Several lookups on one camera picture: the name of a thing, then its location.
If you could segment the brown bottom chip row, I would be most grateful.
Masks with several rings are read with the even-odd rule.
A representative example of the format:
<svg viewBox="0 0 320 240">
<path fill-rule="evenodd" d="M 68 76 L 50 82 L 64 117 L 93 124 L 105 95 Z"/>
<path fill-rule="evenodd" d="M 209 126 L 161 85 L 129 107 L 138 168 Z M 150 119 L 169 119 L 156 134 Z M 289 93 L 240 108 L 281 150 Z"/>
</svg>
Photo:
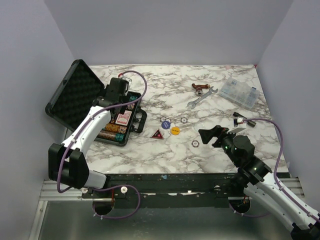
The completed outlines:
<svg viewBox="0 0 320 240">
<path fill-rule="evenodd" d="M 110 131 L 100 131 L 97 135 L 98 138 L 110 140 L 114 142 L 122 142 L 125 138 L 125 135 L 123 133 L 115 133 Z"/>
</svg>

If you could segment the poker chip marked 10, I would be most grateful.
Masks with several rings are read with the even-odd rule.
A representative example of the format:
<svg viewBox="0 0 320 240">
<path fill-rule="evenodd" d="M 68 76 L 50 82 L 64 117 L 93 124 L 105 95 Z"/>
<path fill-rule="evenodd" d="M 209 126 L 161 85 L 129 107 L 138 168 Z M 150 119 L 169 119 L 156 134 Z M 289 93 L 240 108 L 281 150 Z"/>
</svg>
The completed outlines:
<svg viewBox="0 0 320 240">
<path fill-rule="evenodd" d="M 181 123 L 186 124 L 188 122 L 188 119 L 186 117 L 182 117 L 180 121 Z"/>
</svg>

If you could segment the blue small blind button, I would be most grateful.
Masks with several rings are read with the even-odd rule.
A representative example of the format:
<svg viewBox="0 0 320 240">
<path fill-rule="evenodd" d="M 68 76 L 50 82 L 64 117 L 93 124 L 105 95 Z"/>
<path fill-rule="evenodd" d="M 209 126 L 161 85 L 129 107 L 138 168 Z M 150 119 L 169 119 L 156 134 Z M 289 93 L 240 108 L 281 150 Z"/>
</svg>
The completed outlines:
<svg viewBox="0 0 320 240">
<path fill-rule="evenodd" d="M 161 127 L 162 127 L 163 129 L 165 129 L 165 130 L 168 130 L 168 129 L 170 129 L 170 127 L 171 127 L 171 123 L 170 123 L 169 121 L 165 120 L 165 121 L 163 121 L 163 122 L 161 123 Z"/>
</svg>

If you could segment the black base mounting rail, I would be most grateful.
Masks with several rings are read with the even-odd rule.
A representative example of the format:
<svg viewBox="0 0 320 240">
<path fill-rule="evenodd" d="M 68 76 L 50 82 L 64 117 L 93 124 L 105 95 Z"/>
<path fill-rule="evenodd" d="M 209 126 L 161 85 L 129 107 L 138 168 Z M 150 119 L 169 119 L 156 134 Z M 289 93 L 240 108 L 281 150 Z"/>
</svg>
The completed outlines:
<svg viewBox="0 0 320 240">
<path fill-rule="evenodd" d="M 251 207 L 243 189 L 236 189 L 232 173 L 110 174 L 107 191 L 82 194 L 99 208 L 117 209 L 228 208 L 245 213 Z"/>
</svg>

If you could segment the brown faucet tap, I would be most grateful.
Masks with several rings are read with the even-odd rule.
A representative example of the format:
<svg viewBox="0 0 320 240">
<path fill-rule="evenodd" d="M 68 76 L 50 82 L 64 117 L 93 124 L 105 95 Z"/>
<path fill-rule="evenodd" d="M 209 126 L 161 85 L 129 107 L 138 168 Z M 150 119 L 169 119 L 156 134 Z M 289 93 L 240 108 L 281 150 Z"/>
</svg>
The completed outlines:
<svg viewBox="0 0 320 240">
<path fill-rule="evenodd" d="M 191 86 L 195 89 L 195 94 L 200 96 L 203 94 L 203 89 L 209 89 L 211 86 L 209 84 L 195 84 L 192 83 Z"/>
</svg>

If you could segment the brown and blue chip row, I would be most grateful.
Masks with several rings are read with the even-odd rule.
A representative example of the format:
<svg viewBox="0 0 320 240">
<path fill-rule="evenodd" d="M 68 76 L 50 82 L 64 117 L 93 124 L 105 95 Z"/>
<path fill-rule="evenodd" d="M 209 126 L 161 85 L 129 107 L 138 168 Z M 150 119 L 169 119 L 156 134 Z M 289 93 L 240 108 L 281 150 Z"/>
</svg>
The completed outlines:
<svg viewBox="0 0 320 240">
<path fill-rule="evenodd" d="M 123 106 L 121 109 L 123 111 L 133 111 L 135 109 L 136 104 L 135 103 L 130 103 L 126 106 Z"/>
</svg>

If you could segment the clear plastic screw organizer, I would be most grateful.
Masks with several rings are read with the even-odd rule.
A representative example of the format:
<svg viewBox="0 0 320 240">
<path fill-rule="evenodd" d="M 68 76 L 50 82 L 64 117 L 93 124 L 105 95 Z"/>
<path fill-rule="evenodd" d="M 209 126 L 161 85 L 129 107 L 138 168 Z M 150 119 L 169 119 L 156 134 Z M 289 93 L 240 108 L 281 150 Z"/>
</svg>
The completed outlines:
<svg viewBox="0 0 320 240">
<path fill-rule="evenodd" d="M 222 88 L 219 90 L 219 95 L 237 105 L 246 109 L 251 109 L 260 96 L 260 91 L 247 83 L 240 82 L 232 77 L 229 77 Z"/>
</svg>

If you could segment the black T-shaped pipe fitting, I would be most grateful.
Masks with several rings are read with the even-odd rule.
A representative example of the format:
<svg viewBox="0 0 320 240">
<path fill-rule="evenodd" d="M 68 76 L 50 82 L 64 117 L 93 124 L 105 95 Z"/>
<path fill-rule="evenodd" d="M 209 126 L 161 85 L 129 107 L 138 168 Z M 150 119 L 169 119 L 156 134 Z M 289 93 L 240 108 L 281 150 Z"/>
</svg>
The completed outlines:
<svg viewBox="0 0 320 240">
<path fill-rule="evenodd" d="M 238 113 L 238 112 L 234 112 L 232 115 L 233 115 L 235 118 L 247 119 L 245 116 L 243 116 L 242 114 L 240 114 L 240 113 Z M 247 124 L 248 124 L 250 127 L 254 128 L 257 123 L 254 122 L 254 121 L 252 121 L 252 120 L 250 120 L 250 121 L 247 122 Z"/>
</svg>

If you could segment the yellow big blind button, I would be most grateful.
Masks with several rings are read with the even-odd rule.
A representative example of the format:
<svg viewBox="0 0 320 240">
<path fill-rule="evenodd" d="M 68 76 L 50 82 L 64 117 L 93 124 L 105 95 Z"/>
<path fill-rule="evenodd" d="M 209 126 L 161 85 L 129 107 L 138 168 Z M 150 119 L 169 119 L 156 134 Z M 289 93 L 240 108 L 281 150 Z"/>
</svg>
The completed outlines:
<svg viewBox="0 0 320 240">
<path fill-rule="evenodd" d="M 181 130 L 180 130 L 180 128 L 179 128 L 179 127 L 174 126 L 174 127 L 172 127 L 172 128 L 171 128 L 170 132 L 171 132 L 171 134 L 172 134 L 172 135 L 177 136 L 177 135 L 179 135 L 179 134 L 180 134 Z"/>
</svg>

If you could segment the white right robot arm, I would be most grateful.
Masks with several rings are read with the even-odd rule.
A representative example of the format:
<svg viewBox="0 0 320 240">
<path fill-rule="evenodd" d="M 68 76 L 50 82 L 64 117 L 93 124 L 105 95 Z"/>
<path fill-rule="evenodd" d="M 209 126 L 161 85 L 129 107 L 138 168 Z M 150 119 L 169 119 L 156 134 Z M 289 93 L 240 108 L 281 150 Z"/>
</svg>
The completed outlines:
<svg viewBox="0 0 320 240">
<path fill-rule="evenodd" d="M 215 137 L 212 146 L 222 148 L 237 167 L 230 183 L 230 191 L 234 195 L 245 194 L 259 202 L 290 231 L 292 239 L 320 238 L 319 212 L 283 185 L 277 174 L 255 156 L 255 147 L 247 136 L 236 135 L 220 125 L 200 130 L 200 135 L 204 144 Z"/>
</svg>

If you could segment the red triangular dealer button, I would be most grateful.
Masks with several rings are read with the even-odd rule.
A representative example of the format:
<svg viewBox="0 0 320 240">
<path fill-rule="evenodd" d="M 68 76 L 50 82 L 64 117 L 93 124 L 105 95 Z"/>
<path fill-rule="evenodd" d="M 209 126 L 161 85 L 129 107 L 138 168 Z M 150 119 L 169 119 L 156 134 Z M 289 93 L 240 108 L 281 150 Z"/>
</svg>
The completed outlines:
<svg viewBox="0 0 320 240">
<path fill-rule="evenodd" d="M 164 136 L 162 134 L 162 132 L 160 131 L 160 129 L 158 128 L 155 133 L 151 136 L 151 138 L 153 139 L 158 139 L 158 140 L 163 140 Z"/>
</svg>

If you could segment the red playing card deck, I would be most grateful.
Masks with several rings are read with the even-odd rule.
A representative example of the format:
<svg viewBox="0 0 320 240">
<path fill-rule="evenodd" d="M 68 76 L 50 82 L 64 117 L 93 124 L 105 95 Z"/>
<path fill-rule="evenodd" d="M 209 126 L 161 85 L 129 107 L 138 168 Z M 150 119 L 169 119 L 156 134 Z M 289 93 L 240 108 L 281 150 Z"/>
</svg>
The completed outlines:
<svg viewBox="0 0 320 240">
<path fill-rule="evenodd" d="M 119 113 L 115 120 L 115 123 L 120 126 L 127 126 L 132 115 L 132 111 L 125 110 L 123 114 Z"/>
</svg>

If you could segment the poker chip near deck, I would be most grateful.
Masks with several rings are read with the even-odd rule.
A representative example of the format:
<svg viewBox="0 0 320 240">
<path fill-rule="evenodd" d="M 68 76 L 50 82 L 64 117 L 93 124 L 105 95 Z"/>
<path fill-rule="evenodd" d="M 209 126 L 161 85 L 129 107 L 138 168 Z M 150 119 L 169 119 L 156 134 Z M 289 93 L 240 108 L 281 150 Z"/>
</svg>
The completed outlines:
<svg viewBox="0 0 320 240">
<path fill-rule="evenodd" d="M 200 143 L 199 143 L 197 140 L 193 140 L 193 141 L 191 142 L 191 145 L 192 145 L 194 148 L 198 148 L 199 145 L 200 145 Z"/>
</svg>

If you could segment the clear glass disc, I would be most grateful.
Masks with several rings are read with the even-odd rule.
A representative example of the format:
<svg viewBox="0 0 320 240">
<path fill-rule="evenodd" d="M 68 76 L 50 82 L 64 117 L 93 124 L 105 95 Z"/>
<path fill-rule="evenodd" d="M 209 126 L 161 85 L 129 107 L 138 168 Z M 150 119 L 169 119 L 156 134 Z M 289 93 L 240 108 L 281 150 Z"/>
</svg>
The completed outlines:
<svg viewBox="0 0 320 240">
<path fill-rule="evenodd" d="M 195 126 L 195 129 L 196 129 L 197 131 L 198 131 L 198 130 L 201 130 L 201 129 L 206 130 L 207 127 L 206 127 L 206 124 L 205 124 L 205 123 L 203 123 L 203 122 L 198 122 L 198 123 L 196 124 L 196 126 Z"/>
</svg>

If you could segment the orange chip row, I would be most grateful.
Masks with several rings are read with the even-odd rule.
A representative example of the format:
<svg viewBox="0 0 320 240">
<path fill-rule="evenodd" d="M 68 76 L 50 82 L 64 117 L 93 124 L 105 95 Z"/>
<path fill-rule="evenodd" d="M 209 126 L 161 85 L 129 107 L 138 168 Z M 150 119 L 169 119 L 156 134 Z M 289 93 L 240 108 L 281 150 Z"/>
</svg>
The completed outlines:
<svg viewBox="0 0 320 240">
<path fill-rule="evenodd" d="M 101 130 L 102 132 L 111 132 L 116 134 L 125 134 L 127 132 L 127 127 L 114 124 L 114 123 L 108 123 L 104 126 L 104 128 Z"/>
</svg>

